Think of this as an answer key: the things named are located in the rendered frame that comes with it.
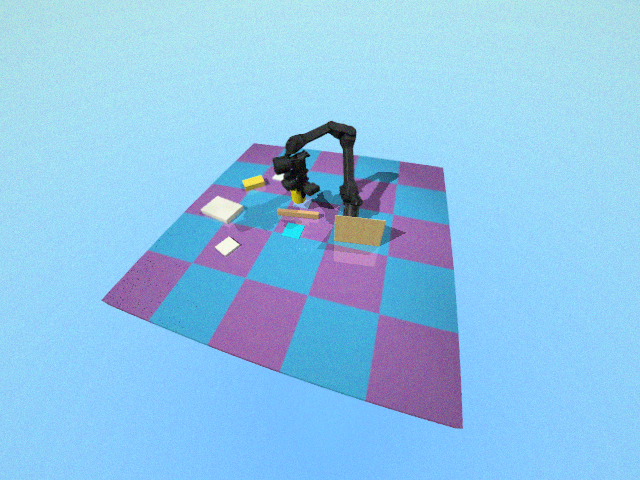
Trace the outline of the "small white flat block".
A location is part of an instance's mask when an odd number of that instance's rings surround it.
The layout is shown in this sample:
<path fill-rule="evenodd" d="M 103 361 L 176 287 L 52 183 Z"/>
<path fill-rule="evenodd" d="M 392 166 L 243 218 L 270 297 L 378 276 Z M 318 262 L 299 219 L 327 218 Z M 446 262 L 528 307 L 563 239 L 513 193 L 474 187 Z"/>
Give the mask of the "small white flat block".
<path fill-rule="evenodd" d="M 219 250 L 225 257 L 237 249 L 240 245 L 230 237 L 227 237 L 215 248 Z"/>

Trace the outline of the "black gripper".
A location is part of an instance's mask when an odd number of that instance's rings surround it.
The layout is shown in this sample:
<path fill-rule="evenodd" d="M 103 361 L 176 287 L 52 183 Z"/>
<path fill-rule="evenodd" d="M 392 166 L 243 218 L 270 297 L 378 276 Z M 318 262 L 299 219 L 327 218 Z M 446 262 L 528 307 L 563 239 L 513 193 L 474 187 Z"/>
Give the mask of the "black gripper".
<path fill-rule="evenodd" d="M 314 182 L 307 181 L 309 180 L 309 177 L 307 176 L 308 169 L 305 169 L 304 171 L 301 171 L 301 172 L 296 172 L 296 171 L 293 171 L 292 169 L 289 173 L 285 173 L 283 175 L 283 179 L 289 176 L 291 172 L 293 173 L 294 176 L 297 175 L 299 178 L 300 186 L 296 187 L 296 189 L 298 192 L 301 191 L 302 198 L 305 198 L 306 194 L 308 196 L 312 196 L 313 194 L 320 191 L 319 185 L 317 185 Z"/>

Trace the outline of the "yellow cup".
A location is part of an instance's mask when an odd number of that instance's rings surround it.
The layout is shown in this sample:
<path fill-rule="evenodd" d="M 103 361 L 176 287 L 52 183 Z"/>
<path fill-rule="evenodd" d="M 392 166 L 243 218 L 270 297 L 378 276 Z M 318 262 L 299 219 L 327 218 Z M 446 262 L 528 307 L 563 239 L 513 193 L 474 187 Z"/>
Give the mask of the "yellow cup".
<path fill-rule="evenodd" d="M 293 202 L 296 204 L 302 204 L 306 200 L 306 196 L 305 198 L 302 198 L 301 191 L 298 192 L 297 189 L 294 189 L 293 191 L 291 191 L 291 195 L 292 195 Z"/>

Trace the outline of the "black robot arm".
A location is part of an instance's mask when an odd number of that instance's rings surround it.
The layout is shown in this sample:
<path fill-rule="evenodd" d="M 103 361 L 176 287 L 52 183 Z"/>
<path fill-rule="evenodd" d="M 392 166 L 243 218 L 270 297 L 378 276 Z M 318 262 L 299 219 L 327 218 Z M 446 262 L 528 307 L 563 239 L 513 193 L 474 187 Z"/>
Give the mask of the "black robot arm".
<path fill-rule="evenodd" d="M 296 172 L 304 171 L 306 169 L 305 158 L 310 157 L 310 154 L 304 149 L 299 153 L 296 152 L 307 143 L 311 143 L 328 133 L 338 139 L 343 148 L 344 182 L 343 185 L 339 186 L 339 195 L 341 195 L 341 199 L 345 205 L 345 208 L 343 208 L 343 216 L 358 217 L 359 206 L 363 204 L 363 200 L 359 195 L 354 174 L 353 146 L 356 140 L 356 128 L 342 123 L 329 121 L 328 123 L 322 124 L 304 134 L 291 136 L 286 143 L 285 154 L 272 159 L 275 170 L 274 172 L 276 176 L 279 176 L 289 173 L 291 169 Z M 294 155 L 290 157 L 291 154 Z M 282 179 L 281 183 L 287 191 L 293 191 L 296 187 L 300 186 L 298 176 L 294 176 L 292 172 L 289 176 Z"/>

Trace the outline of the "tan flat bar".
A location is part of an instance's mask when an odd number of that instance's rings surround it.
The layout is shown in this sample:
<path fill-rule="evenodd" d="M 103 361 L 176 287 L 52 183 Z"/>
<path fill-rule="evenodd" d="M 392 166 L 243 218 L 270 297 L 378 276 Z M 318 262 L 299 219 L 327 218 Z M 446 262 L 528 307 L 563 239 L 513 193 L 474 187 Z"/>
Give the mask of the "tan flat bar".
<path fill-rule="evenodd" d="M 277 209 L 277 215 L 319 219 L 319 212 L 314 212 L 314 211 L 303 211 L 303 210 L 292 210 L 292 209 L 281 209 L 281 208 L 278 208 Z"/>

